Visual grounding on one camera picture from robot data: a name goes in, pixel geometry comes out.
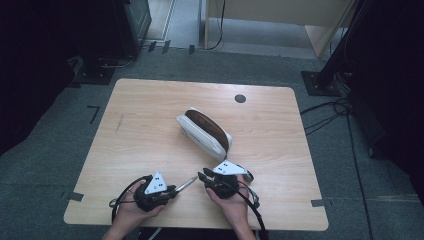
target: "metal stand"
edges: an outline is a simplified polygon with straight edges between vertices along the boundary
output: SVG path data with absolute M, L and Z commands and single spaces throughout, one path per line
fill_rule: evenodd
M 340 97 L 340 91 L 337 84 L 332 80 L 325 86 L 320 86 L 317 82 L 319 72 L 302 71 L 303 82 L 309 95 L 313 96 L 336 96 Z

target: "wire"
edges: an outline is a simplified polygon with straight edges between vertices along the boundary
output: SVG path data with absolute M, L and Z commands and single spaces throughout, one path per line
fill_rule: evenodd
M 348 112 L 351 111 L 351 108 L 352 108 L 352 106 L 348 103 L 348 100 L 346 98 L 340 98 L 337 101 L 325 102 L 325 103 L 310 107 L 308 109 L 301 111 L 300 114 L 303 115 L 307 112 L 310 112 L 312 110 L 318 109 L 318 108 L 323 107 L 323 106 L 328 106 L 328 105 L 333 106 L 333 110 L 334 110 L 334 112 L 336 112 L 336 114 L 334 114 L 334 115 L 332 115 L 328 118 L 325 118 L 325 119 L 323 119 L 323 120 L 321 120 L 321 121 L 319 121 L 315 124 L 312 124 L 308 127 L 305 127 L 304 130 L 319 126 L 319 127 L 315 128 L 314 130 L 312 130 L 311 132 L 306 133 L 306 136 L 308 136 L 308 135 L 318 131 L 319 129 L 323 128 L 324 126 L 328 125 L 329 123 L 334 121 L 339 116 L 346 115 Z
M 150 236 L 148 240 L 153 240 L 160 233 L 161 230 L 162 230 L 161 227 L 156 229 L 156 231 L 152 234 L 152 236 Z
M 369 211 L 368 211 L 367 199 L 365 198 L 365 191 L 364 191 L 364 187 L 363 187 L 363 184 L 362 184 L 361 174 L 359 172 L 358 159 L 356 157 L 355 143 L 353 141 L 353 134 L 352 134 L 352 127 L 350 125 L 349 112 L 346 114 L 346 116 L 347 116 L 346 117 L 347 126 L 348 126 L 348 129 L 349 129 L 349 138 L 350 138 L 350 143 L 351 143 L 351 147 L 352 147 L 352 155 L 353 155 L 353 160 L 354 160 L 354 163 L 355 163 L 356 176 L 358 177 L 358 183 L 359 183 L 359 188 L 361 190 L 362 202 L 364 203 L 365 216 L 367 217 L 368 233 L 369 233 L 369 236 L 370 236 L 370 240 L 373 240 L 374 236 L 372 234 L 372 227 L 371 227 L 371 220 L 370 220 Z
M 364 191 L 364 187 L 363 187 L 363 183 L 362 183 L 362 179 L 361 179 L 361 174 L 359 172 L 358 159 L 356 157 L 355 143 L 354 143 L 354 140 L 353 140 L 352 127 L 351 127 L 351 123 L 350 123 L 350 113 L 352 112 L 352 105 L 349 103 L 348 99 L 340 98 L 340 99 L 338 99 L 337 101 L 334 101 L 334 102 L 325 102 L 325 103 L 319 104 L 317 106 L 310 107 L 310 108 L 302 111 L 301 114 L 307 113 L 309 111 L 312 111 L 312 110 L 315 110 L 315 109 L 318 109 L 320 107 L 327 106 L 327 105 L 332 105 L 333 110 L 336 112 L 336 114 L 333 115 L 332 117 L 329 117 L 327 119 L 320 121 L 319 123 L 328 120 L 328 122 L 321 125 L 318 129 L 327 125 L 329 122 L 333 121 L 334 119 L 336 119 L 339 116 L 342 116 L 342 115 L 346 116 L 348 131 L 349 131 L 349 138 L 350 138 L 350 142 L 351 142 L 352 155 L 353 155 L 354 164 L 355 164 L 355 171 L 356 171 L 356 176 L 358 178 L 359 187 L 360 187 L 360 190 L 361 190 L 362 201 L 363 201 L 363 204 L 364 204 L 365 215 L 366 215 L 366 218 L 367 218 L 369 236 L 370 236 L 370 240 L 373 240 L 374 237 L 373 237 L 373 233 L 372 233 L 371 220 L 370 220 L 369 211 L 368 211 L 367 199 L 365 197 L 365 191 Z
M 219 29 L 220 29 L 220 32 L 221 32 L 221 36 L 219 37 L 219 40 L 218 40 L 218 42 L 216 43 L 216 45 L 215 45 L 214 47 L 207 48 L 207 49 L 205 49 L 205 50 L 213 50 L 213 49 L 215 49 L 216 47 L 218 47 L 218 45 L 221 43 L 221 41 L 222 41 L 222 34 L 223 34 L 223 31 L 222 31 L 222 24 L 223 24 L 223 22 L 224 22 L 224 13 L 225 13 L 225 0 L 224 0 L 224 3 L 222 4 L 221 25 L 218 25 L 218 27 L 219 27 Z
M 123 65 L 115 65 L 115 66 L 113 66 L 113 65 L 102 65 L 101 67 L 102 68 L 124 68 L 124 67 L 127 67 L 128 65 L 130 65 L 133 61 L 134 61 L 134 56 L 131 57 L 131 59 L 130 59 L 129 62 L 127 62 L 127 63 L 125 63 Z

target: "table surface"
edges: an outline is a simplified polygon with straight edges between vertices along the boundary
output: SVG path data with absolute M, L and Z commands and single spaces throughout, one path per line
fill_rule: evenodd
M 244 103 L 235 96 L 246 97 Z M 181 185 L 219 162 L 185 136 L 176 121 L 190 107 L 202 111 L 232 137 L 228 160 L 255 177 L 259 212 L 268 230 L 328 227 L 294 92 L 286 87 L 120 79 L 116 83 L 70 200 L 68 224 L 111 224 L 109 201 L 135 179 L 161 172 Z M 249 223 L 260 229 L 249 210 Z M 144 226 L 229 228 L 197 180 Z

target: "black cable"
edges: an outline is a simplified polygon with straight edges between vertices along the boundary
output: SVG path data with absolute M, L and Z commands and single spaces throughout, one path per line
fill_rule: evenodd
M 221 26 L 219 26 L 219 29 L 220 29 L 220 32 L 221 32 L 221 36 L 219 37 L 219 40 L 218 40 L 218 42 L 216 43 L 216 45 L 214 46 L 214 47 L 211 47 L 211 48 L 207 48 L 207 49 L 205 49 L 205 50 L 213 50 L 213 49 L 215 49 L 216 47 L 218 47 L 218 45 L 221 43 L 221 40 L 222 40 L 222 24 L 223 24 L 223 22 L 224 22 L 224 12 L 225 12 L 225 0 L 224 0 L 224 4 L 222 4 L 222 12 L 221 12 Z
M 125 196 L 125 194 L 128 192 L 128 190 L 130 190 L 130 188 L 136 184 L 137 182 L 144 180 L 145 177 L 141 177 L 137 180 L 135 180 L 134 182 L 132 182 L 130 185 L 128 185 L 128 187 L 125 188 L 124 191 L 122 191 L 122 193 L 119 195 L 118 198 L 113 199 L 112 201 L 109 202 L 109 207 L 113 208 L 112 209 L 112 222 L 113 220 L 115 220 L 115 216 L 116 216 L 116 211 L 118 210 L 118 206 L 119 204 L 123 203 L 122 202 L 122 198 Z
M 131 59 L 129 60 L 129 62 L 122 64 L 122 65 L 101 65 L 102 68 L 124 68 L 127 67 L 128 65 L 130 65 L 133 61 L 134 61 L 134 57 L 131 57 Z M 99 58 L 99 61 L 104 61 L 106 59 L 104 58 Z
M 306 136 L 308 136 L 308 135 L 310 135 L 310 134 L 318 131 L 319 129 L 321 129 L 324 126 L 328 125 L 329 123 L 331 123 L 333 120 L 335 120 L 339 116 L 346 115 L 349 111 L 351 111 L 351 105 L 348 103 L 348 100 L 346 98 L 340 98 L 337 101 L 325 102 L 325 103 L 322 103 L 322 104 L 319 104 L 319 105 L 310 107 L 308 109 L 305 109 L 305 110 L 301 111 L 300 114 L 302 115 L 302 114 L 305 114 L 305 113 L 307 113 L 309 111 L 312 111 L 312 110 L 315 110 L 315 109 L 318 109 L 320 107 L 327 106 L 327 105 L 333 106 L 333 110 L 336 112 L 336 114 L 333 115 L 333 116 L 330 116 L 330 117 L 328 117 L 326 119 L 323 119 L 323 120 L 319 121 L 318 123 L 315 123 L 315 124 L 313 124 L 311 126 L 305 127 L 304 130 L 307 130 L 307 129 L 310 129 L 312 127 L 316 127 L 316 126 L 322 124 L 321 126 L 319 126 L 318 128 L 314 129 L 313 131 L 311 131 L 309 133 L 306 133 Z M 340 111 L 340 110 L 337 109 L 337 107 L 340 107 L 340 106 L 343 109 L 342 111 Z
M 358 177 L 359 188 L 361 190 L 361 195 L 362 195 L 362 202 L 364 203 L 365 216 L 367 217 L 368 233 L 370 235 L 370 240 L 373 240 L 374 236 L 372 234 L 371 220 L 370 220 L 370 216 L 369 216 L 369 212 L 368 212 L 367 199 L 365 198 L 365 191 L 364 191 L 364 187 L 362 185 L 361 174 L 359 172 L 358 159 L 356 157 L 356 151 L 355 151 L 355 143 L 353 141 L 352 128 L 350 126 L 349 112 L 346 114 L 346 119 L 347 119 L 347 126 L 348 126 L 348 129 L 349 129 L 349 138 L 350 138 L 351 147 L 352 147 L 353 160 L 354 160 L 354 163 L 355 163 L 356 176 Z
M 308 129 L 308 128 L 311 128 L 311 127 L 315 127 L 316 125 L 318 125 L 318 124 L 320 124 L 320 123 L 322 123 L 322 122 L 324 122 L 324 121 L 327 121 L 326 123 L 324 123 L 324 124 L 322 124 L 321 126 L 319 126 L 318 128 L 316 128 L 316 129 L 314 129 L 314 130 L 312 130 L 311 132 L 309 132 L 309 133 L 306 133 L 306 136 L 308 136 L 308 135 L 310 135 L 310 134 L 312 134 L 312 133 L 314 133 L 314 132 L 316 132 L 316 131 L 318 131 L 318 130 L 320 130 L 321 128 L 323 128 L 324 126 L 326 126 L 327 124 L 329 124 L 329 123 L 331 123 L 334 119 L 336 119 L 336 118 L 338 118 L 339 117 L 339 114 L 335 114 L 335 115 L 333 115 L 333 116 L 331 116 L 331 117 L 329 117 L 329 118 L 326 118 L 326 119 L 324 119 L 324 120 L 322 120 L 322 121 L 320 121 L 320 122 L 318 122 L 318 123 L 316 123 L 316 124 L 314 124 L 314 125 L 312 125 L 312 126 L 309 126 L 309 127 L 306 127 L 305 128 L 305 130 L 306 129 Z
M 368 211 L 367 199 L 365 197 L 365 191 L 364 191 L 364 187 L 363 187 L 363 184 L 362 184 L 361 174 L 359 172 L 358 159 L 356 157 L 355 143 L 354 143 L 354 140 L 353 140 L 352 127 L 351 127 L 351 124 L 350 124 L 350 113 L 352 112 L 352 110 L 351 110 L 352 109 L 352 106 L 350 105 L 348 99 L 341 98 L 341 99 L 338 99 L 335 102 L 322 103 L 322 104 L 319 104 L 317 106 L 310 107 L 310 108 L 302 111 L 301 114 L 306 113 L 306 112 L 309 112 L 309 111 L 312 111 L 312 110 L 315 110 L 317 108 L 320 108 L 320 107 L 326 106 L 326 105 L 333 105 L 333 109 L 336 112 L 336 115 L 333 115 L 330 118 L 324 119 L 324 120 L 320 121 L 320 123 L 323 122 L 323 121 L 325 121 L 325 120 L 328 120 L 328 119 L 330 119 L 329 122 L 331 122 L 332 120 L 334 120 L 335 118 L 337 118 L 337 117 L 339 117 L 341 115 L 346 115 L 347 125 L 348 125 L 348 131 L 349 131 L 349 138 L 350 138 L 351 148 L 352 148 L 352 155 L 353 155 L 354 164 L 355 164 L 356 176 L 358 178 L 359 188 L 360 188 L 361 196 L 362 196 L 362 202 L 364 204 L 364 209 L 365 209 L 365 215 L 366 215 L 366 218 L 367 218 L 367 225 L 368 225 L 368 231 L 369 231 L 370 240 L 373 240 L 374 237 L 373 237 L 373 233 L 372 233 L 371 220 L 370 220 L 369 211 Z M 338 106 L 343 107 L 343 110 L 342 111 L 338 110 L 337 109 Z

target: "person's right hand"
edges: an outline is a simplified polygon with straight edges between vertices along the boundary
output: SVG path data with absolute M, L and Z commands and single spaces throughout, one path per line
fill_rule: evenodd
M 246 184 L 243 176 L 241 175 L 237 175 L 237 180 Z M 249 197 L 249 192 L 247 191 L 246 186 L 241 183 L 239 183 L 239 191 L 245 197 Z M 256 239 L 247 219 L 247 203 L 240 195 L 235 194 L 230 198 L 220 199 L 212 189 L 206 188 L 206 192 L 209 195 L 209 198 L 221 208 L 225 219 L 227 219 L 228 223 L 233 227 L 240 240 Z

